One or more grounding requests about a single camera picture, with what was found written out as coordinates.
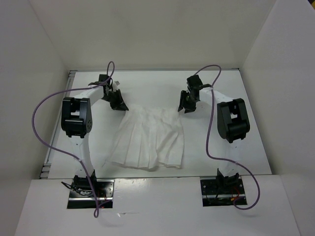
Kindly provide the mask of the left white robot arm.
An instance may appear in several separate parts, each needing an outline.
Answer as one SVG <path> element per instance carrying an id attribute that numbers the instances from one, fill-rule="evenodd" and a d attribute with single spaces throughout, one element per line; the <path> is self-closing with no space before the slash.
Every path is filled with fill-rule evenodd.
<path id="1" fill-rule="evenodd" d="M 74 159 L 78 162 L 71 188 L 76 191 L 81 190 L 89 197 L 98 191 L 89 148 L 89 133 L 93 127 L 92 105 L 99 100 L 104 100 L 109 102 L 112 110 L 128 110 L 116 83 L 97 88 L 93 88 L 94 85 L 96 84 L 92 83 L 89 89 L 74 97 L 63 99 L 61 120 L 62 130 L 68 136 Z"/>

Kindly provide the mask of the white pleated skirt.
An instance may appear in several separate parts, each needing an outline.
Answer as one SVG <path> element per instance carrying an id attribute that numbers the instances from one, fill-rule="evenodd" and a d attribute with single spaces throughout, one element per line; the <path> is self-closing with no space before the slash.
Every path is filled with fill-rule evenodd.
<path id="1" fill-rule="evenodd" d="M 154 171 L 181 169 L 184 129 L 175 108 L 131 105 L 114 136 L 107 162 L 123 168 Z"/>

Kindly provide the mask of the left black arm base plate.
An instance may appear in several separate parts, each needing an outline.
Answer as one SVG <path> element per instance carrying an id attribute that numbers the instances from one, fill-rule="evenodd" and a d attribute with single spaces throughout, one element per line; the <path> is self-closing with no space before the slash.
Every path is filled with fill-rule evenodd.
<path id="1" fill-rule="evenodd" d="M 114 196 L 113 179 L 98 179 L 95 193 L 97 196 L 100 208 L 112 208 Z M 90 187 L 77 188 L 76 190 L 70 184 L 66 184 L 69 189 L 69 197 L 67 202 L 67 209 L 88 209 L 96 208 L 95 197 Z"/>

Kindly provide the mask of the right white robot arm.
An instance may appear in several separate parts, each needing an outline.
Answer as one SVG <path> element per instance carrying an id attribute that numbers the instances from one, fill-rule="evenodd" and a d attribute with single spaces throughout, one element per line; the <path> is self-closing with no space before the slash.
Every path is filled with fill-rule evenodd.
<path id="1" fill-rule="evenodd" d="M 220 161 L 217 168 L 216 188 L 221 193 L 227 193 L 233 185 L 237 184 L 239 179 L 238 148 L 250 130 L 247 108 L 242 98 L 233 99 L 208 87 L 181 91 L 178 111 L 194 112 L 196 103 L 199 101 L 211 106 L 210 122 L 206 136 L 206 154 L 211 159 Z M 209 152 L 214 114 L 217 115 L 218 134 L 224 140 L 224 158 L 214 157 Z"/>

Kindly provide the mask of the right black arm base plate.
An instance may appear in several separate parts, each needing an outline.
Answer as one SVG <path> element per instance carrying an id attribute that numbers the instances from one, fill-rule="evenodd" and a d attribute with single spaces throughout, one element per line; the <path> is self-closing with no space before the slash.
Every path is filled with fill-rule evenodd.
<path id="1" fill-rule="evenodd" d="M 219 187 L 215 177 L 201 178 L 200 188 L 203 207 L 232 206 L 234 200 L 237 206 L 247 205 L 241 178 L 230 187 Z"/>

